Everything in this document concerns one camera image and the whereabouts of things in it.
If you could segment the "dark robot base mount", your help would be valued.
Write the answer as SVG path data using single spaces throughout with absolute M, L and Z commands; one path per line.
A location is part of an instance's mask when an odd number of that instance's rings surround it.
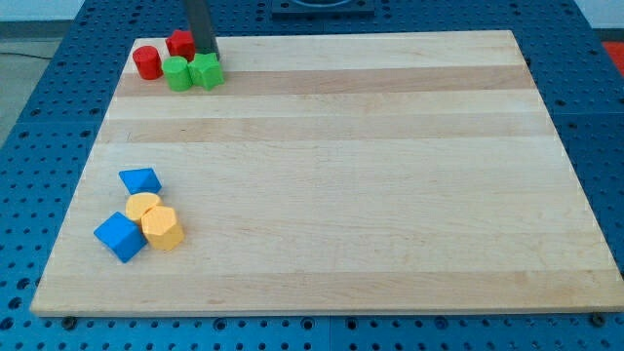
M 373 15 L 373 0 L 273 0 L 271 17 Z

